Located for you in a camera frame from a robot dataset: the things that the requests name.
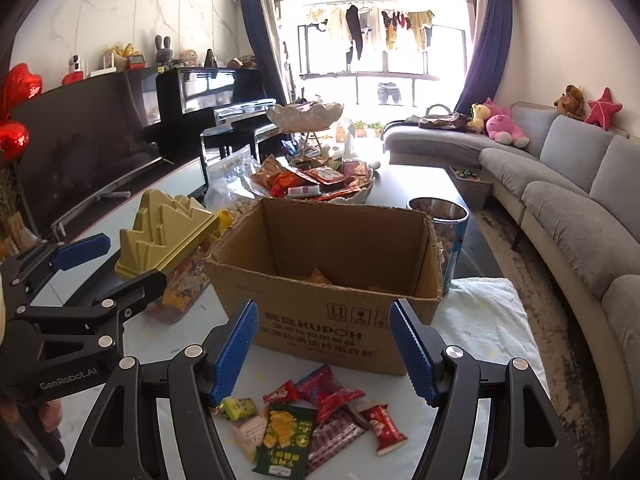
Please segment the grey toy storage bin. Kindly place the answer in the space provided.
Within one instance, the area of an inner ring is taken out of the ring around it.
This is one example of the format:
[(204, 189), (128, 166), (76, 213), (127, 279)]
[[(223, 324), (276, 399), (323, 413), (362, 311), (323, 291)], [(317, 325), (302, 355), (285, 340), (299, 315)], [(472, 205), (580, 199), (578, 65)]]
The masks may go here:
[(466, 168), (449, 166), (448, 172), (466, 206), (472, 210), (481, 210), (491, 192), (492, 184), (484, 180), (477, 172)]

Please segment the clear plastic snack bag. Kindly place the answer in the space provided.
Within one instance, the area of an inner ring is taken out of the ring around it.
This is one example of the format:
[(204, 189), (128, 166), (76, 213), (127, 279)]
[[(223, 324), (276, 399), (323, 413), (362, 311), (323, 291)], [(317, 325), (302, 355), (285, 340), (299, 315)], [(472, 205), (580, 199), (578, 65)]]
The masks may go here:
[(231, 210), (242, 200), (256, 200), (250, 176), (259, 168), (258, 162), (245, 145), (239, 151), (207, 166), (207, 191), (204, 205), (208, 210)]

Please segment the red heart balloon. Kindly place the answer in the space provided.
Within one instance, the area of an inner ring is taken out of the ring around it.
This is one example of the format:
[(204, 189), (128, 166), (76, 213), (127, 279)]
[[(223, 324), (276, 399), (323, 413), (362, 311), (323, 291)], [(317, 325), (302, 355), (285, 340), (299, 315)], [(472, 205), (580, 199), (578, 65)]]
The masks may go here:
[(9, 70), (1, 87), (1, 120), (8, 120), (11, 112), (42, 91), (42, 77), (29, 70), (26, 63), (18, 63)]
[(1, 166), (20, 159), (29, 144), (29, 132), (20, 122), (7, 120), (0, 125)]

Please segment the handbag on sofa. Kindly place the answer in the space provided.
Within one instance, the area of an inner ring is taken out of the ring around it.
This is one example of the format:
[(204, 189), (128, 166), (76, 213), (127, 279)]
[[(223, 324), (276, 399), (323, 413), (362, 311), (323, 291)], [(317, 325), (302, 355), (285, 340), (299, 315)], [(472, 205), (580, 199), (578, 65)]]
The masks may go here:
[[(442, 108), (444, 114), (433, 114), (434, 108)], [(423, 129), (437, 129), (445, 131), (465, 131), (470, 118), (458, 112), (453, 112), (444, 104), (434, 104), (427, 107), (425, 115), (419, 118), (418, 126)]]

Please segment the red star pillow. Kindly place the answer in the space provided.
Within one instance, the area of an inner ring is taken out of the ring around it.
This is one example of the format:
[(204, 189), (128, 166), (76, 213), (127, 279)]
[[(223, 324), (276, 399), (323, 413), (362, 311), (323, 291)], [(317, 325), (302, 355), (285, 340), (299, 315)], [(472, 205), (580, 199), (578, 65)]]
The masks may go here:
[(612, 126), (615, 114), (623, 109), (623, 104), (613, 99), (611, 89), (605, 87), (602, 96), (597, 100), (589, 100), (589, 114), (584, 119), (588, 125), (596, 125), (608, 131)]

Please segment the blue curtain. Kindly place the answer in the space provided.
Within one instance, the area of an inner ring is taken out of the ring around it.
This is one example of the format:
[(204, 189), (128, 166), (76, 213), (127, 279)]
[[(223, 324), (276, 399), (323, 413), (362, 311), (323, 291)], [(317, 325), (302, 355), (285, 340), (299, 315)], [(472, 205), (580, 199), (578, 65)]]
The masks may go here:
[(282, 74), (281, 43), (274, 0), (240, 0), (248, 43), (268, 98), (288, 104), (288, 90)]
[(502, 81), (511, 47), (513, 0), (486, 0), (472, 62), (456, 105), (468, 114), (473, 104), (493, 99)]

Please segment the maroon striped snack packet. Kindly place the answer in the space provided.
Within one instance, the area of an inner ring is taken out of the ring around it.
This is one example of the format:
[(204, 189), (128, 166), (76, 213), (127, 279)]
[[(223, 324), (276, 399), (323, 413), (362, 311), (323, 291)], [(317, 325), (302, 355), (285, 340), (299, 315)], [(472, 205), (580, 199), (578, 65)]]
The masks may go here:
[(368, 430), (368, 423), (351, 408), (339, 408), (312, 433), (306, 474), (332, 460)]

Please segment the black television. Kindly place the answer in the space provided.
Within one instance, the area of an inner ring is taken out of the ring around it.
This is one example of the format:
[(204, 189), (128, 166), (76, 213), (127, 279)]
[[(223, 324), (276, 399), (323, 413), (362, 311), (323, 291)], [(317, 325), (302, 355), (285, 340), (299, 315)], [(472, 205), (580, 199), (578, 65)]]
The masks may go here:
[(167, 155), (155, 68), (90, 77), (17, 106), (29, 133), (16, 163), (29, 226), (42, 234), (88, 198)]

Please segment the clear tall nut jar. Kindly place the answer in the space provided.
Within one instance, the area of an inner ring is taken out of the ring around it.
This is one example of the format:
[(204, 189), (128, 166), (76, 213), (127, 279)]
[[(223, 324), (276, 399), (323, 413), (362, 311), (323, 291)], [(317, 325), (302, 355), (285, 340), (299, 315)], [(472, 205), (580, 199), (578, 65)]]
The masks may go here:
[(425, 212), (432, 219), (436, 236), (442, 245), (442, 292), (446, 294), (454, 278), (469, 222), (469, 211), (465, 206), (435, 197), (413, 198), (408, 201), (408, 207)]

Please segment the yellow plush toy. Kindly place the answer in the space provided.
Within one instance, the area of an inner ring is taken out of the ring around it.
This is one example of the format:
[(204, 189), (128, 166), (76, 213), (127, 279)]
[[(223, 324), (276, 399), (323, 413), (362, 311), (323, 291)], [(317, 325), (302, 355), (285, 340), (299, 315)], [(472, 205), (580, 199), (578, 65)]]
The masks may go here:
[(471, 120), (466, 125), (466, 131), (469, 133), (483, 134), (485, 124), (491, 116), (490, 109), (485, 104), (473, 104), (471, 112)]

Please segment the small red candy packet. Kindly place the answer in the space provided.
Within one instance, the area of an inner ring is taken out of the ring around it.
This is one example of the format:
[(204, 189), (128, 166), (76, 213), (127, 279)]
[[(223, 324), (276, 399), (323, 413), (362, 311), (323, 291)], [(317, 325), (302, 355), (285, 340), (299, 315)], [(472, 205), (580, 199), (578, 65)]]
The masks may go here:
[(375, 404), (359, 410), (378, 439), (376, 454), (383, 456), (400, 448), (408, 442), (408, 438), (397, 428), (386, 404)]

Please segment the black upright piano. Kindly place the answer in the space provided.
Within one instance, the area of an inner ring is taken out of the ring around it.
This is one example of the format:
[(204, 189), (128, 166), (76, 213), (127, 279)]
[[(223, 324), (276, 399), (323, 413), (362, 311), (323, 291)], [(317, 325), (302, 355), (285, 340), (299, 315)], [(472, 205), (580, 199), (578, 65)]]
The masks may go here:
[(191, 159), (207, 150), (222, 157), (256, 151), (256, 131), (268, 127), (266, 96), (258, 70), (172, 68), (156, 77), (160, 126), (154, 142), (166, 158)]

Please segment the pink plush toy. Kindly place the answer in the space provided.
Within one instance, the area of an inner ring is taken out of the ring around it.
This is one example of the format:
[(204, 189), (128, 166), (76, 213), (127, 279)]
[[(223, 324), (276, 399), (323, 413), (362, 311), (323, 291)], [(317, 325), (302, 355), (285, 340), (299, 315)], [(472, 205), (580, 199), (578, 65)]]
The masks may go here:
[(492, 99), (487, 99), (484, 105), (490, 111), (489, 118), (485, 122), (485, 129), (491, 140), (521, 150), (528, 147), (529, 137), (514, 122), (510, 107), (500, 106), (492, 102)]

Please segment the gold lid snack container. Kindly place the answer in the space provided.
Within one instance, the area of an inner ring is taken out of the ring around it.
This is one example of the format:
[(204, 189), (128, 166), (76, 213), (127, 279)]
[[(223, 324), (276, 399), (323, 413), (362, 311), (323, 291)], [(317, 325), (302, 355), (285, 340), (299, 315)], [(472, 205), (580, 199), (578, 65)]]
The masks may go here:
[(193, 197), (147, 190), (134, 226), (119, 232), (115, 271), (121, 278), (137, 278), (152, 270), (165, 274), (163, 295), (150, 302), (145, 313), (162, 323), (175, 324), (209, 284), (204, 261), (231, 223), (228, 210), (213, 212)]

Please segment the grey curved sofa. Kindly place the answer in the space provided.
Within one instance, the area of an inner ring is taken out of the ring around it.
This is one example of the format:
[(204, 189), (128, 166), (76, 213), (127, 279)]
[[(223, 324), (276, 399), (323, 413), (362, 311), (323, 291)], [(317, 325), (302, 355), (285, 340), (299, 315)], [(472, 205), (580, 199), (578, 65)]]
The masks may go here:
[(488, 136), (391, 122), (394, 164), (480, 170), (491, 192), (560, 277), (606, 315), (630, 391), (639, 393), (639, 141), (550, 108), (515, 105), (526, 148)]

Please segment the left blue curtain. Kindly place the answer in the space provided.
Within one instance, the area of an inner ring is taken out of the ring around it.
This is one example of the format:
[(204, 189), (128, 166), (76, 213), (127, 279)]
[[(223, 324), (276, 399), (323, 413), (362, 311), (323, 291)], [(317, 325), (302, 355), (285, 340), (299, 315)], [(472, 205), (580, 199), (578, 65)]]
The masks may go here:
[(281, 43), (274, 0), (240, 0), (248, 43), (268, 98), (288, 104), (288, 90), (282, 74)]

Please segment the beige biscuit packet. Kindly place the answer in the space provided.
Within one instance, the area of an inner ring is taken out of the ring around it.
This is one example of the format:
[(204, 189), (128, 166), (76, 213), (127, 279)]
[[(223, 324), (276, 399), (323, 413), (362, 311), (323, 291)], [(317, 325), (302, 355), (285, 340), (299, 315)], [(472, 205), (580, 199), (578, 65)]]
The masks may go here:
[(267, 416), (260, 414), (232, 427), (233, 439), (250, 464), (256, 462), (257, 451), (262, 445), (267, 424)]

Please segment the brown lion plush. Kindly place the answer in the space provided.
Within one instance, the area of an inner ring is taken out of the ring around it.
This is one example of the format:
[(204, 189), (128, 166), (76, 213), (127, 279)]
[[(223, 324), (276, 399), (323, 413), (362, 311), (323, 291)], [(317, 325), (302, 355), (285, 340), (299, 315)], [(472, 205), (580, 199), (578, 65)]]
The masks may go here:
[(574, 86), (574, 84), (568, 84), (566, 86), (562, 96), (554, 102), (553, 106), (559, 115), (573, 118), (580, 122), (585, 120), (585, 104), (582, 89)]

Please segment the right blue curtain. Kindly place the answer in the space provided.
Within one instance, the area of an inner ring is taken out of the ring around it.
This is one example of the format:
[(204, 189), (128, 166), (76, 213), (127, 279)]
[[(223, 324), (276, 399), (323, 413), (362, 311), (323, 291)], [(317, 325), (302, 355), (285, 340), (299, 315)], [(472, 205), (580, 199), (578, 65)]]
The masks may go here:
[(486, 0), (472, 62), (456, 105), (468, 114), (473, 104), (493, 99), (502, 81), (511, 47), (513, 0)]

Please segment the small red foil candy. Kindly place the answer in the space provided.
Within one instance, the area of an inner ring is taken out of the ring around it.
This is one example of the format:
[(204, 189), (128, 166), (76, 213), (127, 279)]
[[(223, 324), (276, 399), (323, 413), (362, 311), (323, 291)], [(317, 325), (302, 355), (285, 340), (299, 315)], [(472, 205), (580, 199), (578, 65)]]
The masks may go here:
[(292, 380), (287, 380), (277, 389), (274, 389), (262, 397), (266, 405), (273, 403), (289, 404), (300, 399), (299, 392)]

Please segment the grey rabbit figurine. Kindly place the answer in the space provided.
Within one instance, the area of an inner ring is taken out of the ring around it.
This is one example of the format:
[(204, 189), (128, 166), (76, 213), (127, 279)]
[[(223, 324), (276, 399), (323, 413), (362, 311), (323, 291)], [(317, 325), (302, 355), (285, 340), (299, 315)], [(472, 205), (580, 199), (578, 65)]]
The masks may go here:
[(171, 49), (171, 39), (169, 36), (156, 35), (154, 38), (156, 47), (156, 64), (158, 67), (169, 67), (174, 57), (174, 51)]

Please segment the red crinkled snack bag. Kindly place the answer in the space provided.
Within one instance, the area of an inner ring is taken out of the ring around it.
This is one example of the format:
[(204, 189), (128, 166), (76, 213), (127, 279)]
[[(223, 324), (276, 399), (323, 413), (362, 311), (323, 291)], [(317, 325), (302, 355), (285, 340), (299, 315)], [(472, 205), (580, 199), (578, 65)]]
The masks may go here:
[(323, 424), (339, 408), (366, 395), (361, 389), (344, 386), (326, 364), (299, 379), (294, 386), (300, 398), (317, 409), (318, 424)]

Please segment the small yellow green candy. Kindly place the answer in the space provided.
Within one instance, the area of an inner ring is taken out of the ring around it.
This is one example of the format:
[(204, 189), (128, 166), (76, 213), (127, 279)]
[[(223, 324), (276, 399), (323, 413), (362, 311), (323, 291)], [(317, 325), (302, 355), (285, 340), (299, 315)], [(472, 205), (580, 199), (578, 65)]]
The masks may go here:
[(232, 398), (227, 396), (210, 412), (215, 417), (221, 417), (230, 422), (238, 422), (247, 417), (253, 417), (257, 414), (255, 402), (251, 398)]

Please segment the dark green snack packet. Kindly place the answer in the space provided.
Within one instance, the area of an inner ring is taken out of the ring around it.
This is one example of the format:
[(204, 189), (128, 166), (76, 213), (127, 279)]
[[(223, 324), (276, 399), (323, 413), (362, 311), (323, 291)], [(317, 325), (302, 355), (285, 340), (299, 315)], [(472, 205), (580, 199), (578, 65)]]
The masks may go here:
[(253, 471), (270, 477), (305, 479), (317, 413), (315, 408), (271, 404)]

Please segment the brown cardboard box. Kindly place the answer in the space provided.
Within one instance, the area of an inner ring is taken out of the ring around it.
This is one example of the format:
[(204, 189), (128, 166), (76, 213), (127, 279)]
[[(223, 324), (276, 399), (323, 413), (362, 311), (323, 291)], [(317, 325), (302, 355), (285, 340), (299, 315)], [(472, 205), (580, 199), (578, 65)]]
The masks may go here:
[(405, 298), (432, 322), (441, 254), (424, 212), (265, 198), (216, 240), (205, 269), (227, 313), (256, 302), (258, 346), (403, 375), (388, 310)]

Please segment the white tiered snack tray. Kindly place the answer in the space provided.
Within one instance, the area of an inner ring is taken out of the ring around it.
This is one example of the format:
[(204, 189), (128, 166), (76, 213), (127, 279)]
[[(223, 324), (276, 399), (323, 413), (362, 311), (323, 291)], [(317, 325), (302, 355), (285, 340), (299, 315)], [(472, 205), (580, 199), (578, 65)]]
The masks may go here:
[(350, 148), (355, 129), (346, 133), (344, 148), (323, 144), (318, 134), (342, 118), (344, 106), (335, 102), (296, 101), (276, 105), (267, 117), (280, 133), (292, 134), (290, 158), (268, 156), (250, 176), (265, 196), (326, 203), (361, 204), (372, 190), (375, 168)]

